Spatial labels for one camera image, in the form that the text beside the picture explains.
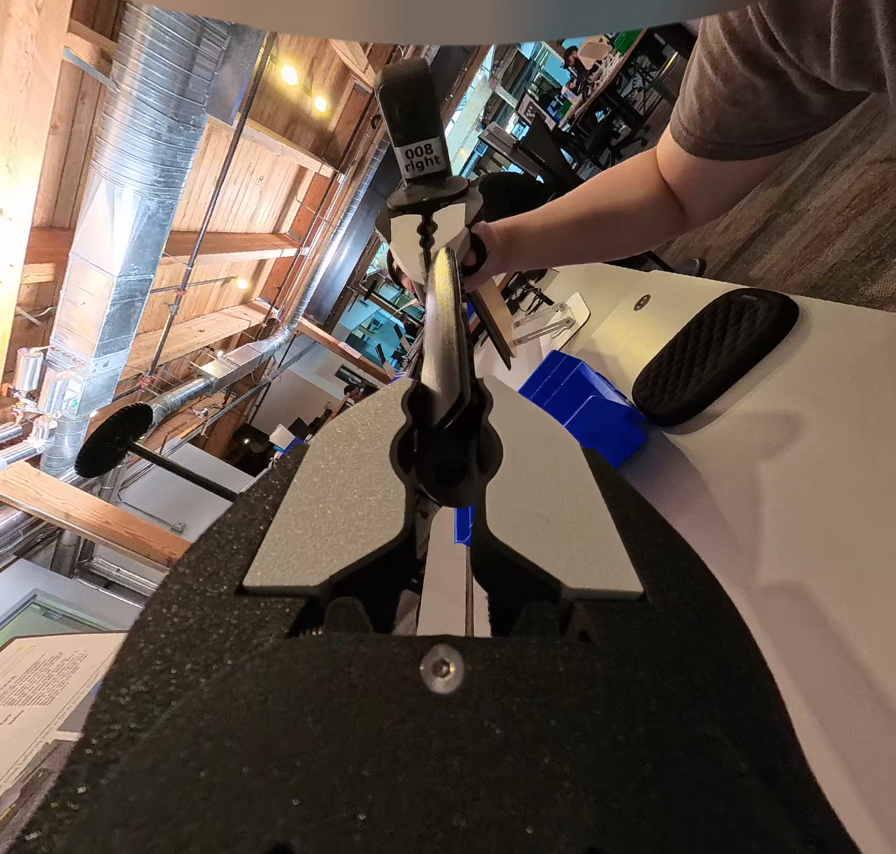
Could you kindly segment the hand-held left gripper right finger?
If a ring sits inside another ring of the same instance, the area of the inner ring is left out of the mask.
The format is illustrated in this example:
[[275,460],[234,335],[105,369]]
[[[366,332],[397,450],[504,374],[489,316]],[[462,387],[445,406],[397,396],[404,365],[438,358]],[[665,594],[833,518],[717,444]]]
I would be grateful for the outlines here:
[[588,452],[503,381],[487,376],[483,386],[500,457],[475,505],[470,557],[491,634],[510,635],[530,606],[547,606],[564,624],[576,602],[641,598]]

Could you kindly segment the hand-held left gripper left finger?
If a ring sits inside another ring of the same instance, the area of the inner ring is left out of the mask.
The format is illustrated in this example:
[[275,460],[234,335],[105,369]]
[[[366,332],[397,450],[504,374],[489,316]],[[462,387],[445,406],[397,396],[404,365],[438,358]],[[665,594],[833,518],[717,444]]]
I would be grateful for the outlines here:
[[353,598],[375,632],[394,631],[417,571],[415,494],[399,462],[416,387],[394,381],[326,425],[308,445],[243,591],[306,598],[325,611]]

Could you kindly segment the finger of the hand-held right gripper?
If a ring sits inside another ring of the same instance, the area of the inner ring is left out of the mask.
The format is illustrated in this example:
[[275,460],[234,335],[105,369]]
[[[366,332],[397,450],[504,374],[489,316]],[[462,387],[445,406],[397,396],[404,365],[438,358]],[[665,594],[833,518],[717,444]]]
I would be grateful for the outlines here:
[[419,213],[402,213],[390,220],[389,249],[399,276],[418,286],[427,283],[427,258],[420,241],[420,226],[424,221]]
[[439,251],[448,247],[458,258],[469,245],[467,205],[455,202],[436,210],[427,221],[427,260],[431,261]]

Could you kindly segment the black remote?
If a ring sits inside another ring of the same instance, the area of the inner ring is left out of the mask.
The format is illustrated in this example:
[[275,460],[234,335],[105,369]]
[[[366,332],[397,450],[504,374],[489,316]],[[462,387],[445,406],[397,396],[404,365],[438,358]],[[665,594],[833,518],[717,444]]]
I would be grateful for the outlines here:
[[410,492],[463,509],[484,501],[501,445],[488,422],[493,402],[475,376],[461,272],[449,245],[431,260],[426,296],[420,376],[401,396],[406,422],[390,457]]

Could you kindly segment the blue plastic bin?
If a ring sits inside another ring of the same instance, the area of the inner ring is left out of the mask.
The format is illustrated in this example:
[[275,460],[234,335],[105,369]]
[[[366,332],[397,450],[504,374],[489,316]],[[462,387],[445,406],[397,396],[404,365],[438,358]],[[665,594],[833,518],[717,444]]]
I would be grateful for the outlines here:
[[585,449],[619,468],[647,440],[647,420],[604,375],[561,350],[549,352],[526,379],[505,368],[494,376],[547,412]]

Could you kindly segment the person's right hand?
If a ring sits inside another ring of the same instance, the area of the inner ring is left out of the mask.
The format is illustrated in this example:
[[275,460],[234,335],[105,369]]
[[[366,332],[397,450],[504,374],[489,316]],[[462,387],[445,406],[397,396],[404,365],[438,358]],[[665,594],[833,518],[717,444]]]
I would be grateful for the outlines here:
[[482,221],[469,231],[469,246],[462,259],[462,285],[467,295],[513,269],[511,249],[518,225],[518,218]]

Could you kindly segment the metal folding stand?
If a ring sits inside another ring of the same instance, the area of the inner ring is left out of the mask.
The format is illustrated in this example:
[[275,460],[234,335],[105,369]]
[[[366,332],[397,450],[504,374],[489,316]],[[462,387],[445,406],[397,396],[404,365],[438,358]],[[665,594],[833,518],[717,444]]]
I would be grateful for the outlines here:
[[589,318],[590,310],[579,293],[566,301],[541,302],[537,309],[512,320],[511,346],[535,341],[546,355],[565,346]]

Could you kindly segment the black wrist rest pad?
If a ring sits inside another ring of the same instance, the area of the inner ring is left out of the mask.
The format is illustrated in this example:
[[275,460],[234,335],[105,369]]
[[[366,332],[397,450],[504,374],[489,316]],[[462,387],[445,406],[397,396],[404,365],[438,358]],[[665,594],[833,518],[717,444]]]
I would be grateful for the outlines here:
[[797,302],[779,292],[727,291],[644,366],[633,384],[634,407],[660,427],[699,416],[790,334],[799,315]]

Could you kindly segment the printed instruction sheet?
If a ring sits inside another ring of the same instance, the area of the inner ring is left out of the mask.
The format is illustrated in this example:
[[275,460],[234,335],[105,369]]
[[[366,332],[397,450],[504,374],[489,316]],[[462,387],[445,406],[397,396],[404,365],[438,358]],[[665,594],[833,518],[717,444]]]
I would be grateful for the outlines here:
[[1,651],[1,792],[103,679],[126,633],[25,636]]

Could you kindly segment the person's grey-brown t-shirt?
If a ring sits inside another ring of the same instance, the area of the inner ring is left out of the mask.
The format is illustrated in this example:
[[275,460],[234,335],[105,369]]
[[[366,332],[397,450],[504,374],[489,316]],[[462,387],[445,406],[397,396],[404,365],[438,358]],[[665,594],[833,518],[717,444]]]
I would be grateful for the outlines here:
[[895,0],[768,0],[705,18],[670,121],[690,155],[748,161],[895,102]]

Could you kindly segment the silver ventilation duct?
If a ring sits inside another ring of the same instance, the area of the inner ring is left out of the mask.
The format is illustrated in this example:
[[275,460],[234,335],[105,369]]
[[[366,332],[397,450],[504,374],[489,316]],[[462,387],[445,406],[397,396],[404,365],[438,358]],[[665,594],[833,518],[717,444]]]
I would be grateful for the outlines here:
[[286,324],[268,338],[241,345],[216,357],[209,364],[197,370],[196,378],[151,400],[147,404],[152,410],[149,428],[155,429],[188,403],[204,395],[211,395],[226,389],[261,367],[277,351],[291,342],[300,317],[300,312],[294,311]]

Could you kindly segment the large silver duct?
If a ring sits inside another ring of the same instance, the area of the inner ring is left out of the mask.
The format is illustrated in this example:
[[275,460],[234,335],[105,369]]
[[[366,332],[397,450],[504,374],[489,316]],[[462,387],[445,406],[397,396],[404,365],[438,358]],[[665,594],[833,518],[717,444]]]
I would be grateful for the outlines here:
[[40,469],[73,468],[91,414],[113,399],[207,122],[230,23],[128,4],[115,88],[95,134],[80,215],[50,336],[49,366],[69,377]]

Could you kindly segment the grey screen black frame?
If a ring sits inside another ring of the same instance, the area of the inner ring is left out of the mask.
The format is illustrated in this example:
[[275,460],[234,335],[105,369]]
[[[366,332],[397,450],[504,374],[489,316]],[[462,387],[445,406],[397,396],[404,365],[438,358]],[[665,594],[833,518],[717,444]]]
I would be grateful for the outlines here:
[[51,596],[33,590],[1,618],[1,646],[20,638],[44,635],[116,632],[118,627]]

